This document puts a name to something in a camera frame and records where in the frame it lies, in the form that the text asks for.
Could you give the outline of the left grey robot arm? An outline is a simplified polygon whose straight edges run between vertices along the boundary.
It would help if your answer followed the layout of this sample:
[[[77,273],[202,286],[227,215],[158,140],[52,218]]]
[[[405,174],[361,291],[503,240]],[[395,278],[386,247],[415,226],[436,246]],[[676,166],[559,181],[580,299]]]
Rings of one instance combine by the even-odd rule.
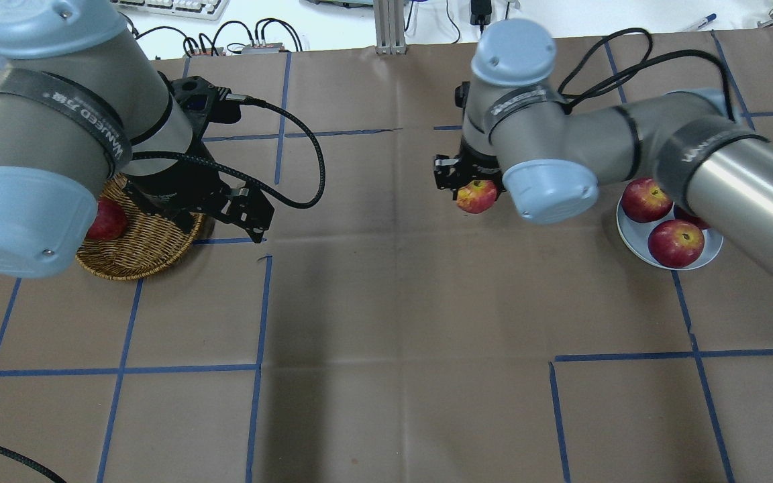
[[[67,269],[119,173],[139,208],[184,231],[202,212],[261,242],[266,189],[231,189],[202,140],[240,120],[239,96],[166,79],[110,2],[0,1],[0,55],[1,274]]]

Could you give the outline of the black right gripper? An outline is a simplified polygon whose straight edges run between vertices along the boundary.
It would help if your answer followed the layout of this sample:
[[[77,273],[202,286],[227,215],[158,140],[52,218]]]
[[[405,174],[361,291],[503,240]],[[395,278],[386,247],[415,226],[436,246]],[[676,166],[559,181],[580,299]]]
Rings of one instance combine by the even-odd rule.
[[[453,195],[473,180],[489,180],[498,193],[505,192],[503,172],[497,157],[481,153],[467,144],[461,144],[455,156],[433,157],[433,179],[439,190],[449,190]]]

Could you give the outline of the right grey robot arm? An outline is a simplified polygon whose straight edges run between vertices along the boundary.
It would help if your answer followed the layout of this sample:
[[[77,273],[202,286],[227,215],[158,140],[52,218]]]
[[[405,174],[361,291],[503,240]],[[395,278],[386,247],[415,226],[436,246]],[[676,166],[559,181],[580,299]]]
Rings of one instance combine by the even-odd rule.
[[[456,156],[433,160],[437,186],[457,192],[491,180],[519,216],[550,224],[592,207],[602,184],[646,174],[773,275],[773,145],[736,120],[715,56],[684,50],[644,59],[584,96],[681,57],[717,64],[721,91],[672,91],[573,114],[583,97],[550,85],[556,45],[545,28],[521,18],[492,24],[476,45],[470,80],[455,91],[461,144]]]

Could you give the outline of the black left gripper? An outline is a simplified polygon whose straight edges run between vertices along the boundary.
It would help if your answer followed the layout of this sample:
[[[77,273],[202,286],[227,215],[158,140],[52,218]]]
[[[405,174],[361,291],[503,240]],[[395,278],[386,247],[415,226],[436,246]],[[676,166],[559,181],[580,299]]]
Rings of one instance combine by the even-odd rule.
[[[254,244],[261,244],[275,214],[260,189],[234,192],[217,170],[197,163],[178,161],[158,173],[123,176],[128,197],[138,208],[172,221],[182,231],[190,230],[184,212],[202,213],[245,229]]]

